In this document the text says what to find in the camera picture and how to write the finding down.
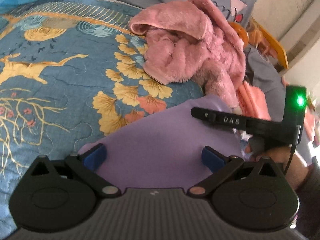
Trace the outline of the person's right hand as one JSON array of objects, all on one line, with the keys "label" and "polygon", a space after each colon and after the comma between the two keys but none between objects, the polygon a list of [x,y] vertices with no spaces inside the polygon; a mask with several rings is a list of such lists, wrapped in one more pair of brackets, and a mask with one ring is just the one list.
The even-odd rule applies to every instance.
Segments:
[{"label": "person's right hand", "polygon": [[291,156],[291,163],[285,177],[291,187],[297,190],[307,179],[312,165],[307,165],[305,160],[296,151],[291,155],[291,148],[289,146],[276,147],[261,154],[253,154],[250,157],[250,161],[258,161],[262,157],[270,157],[275,163],[282,163],[283,169],[286,170]]}]

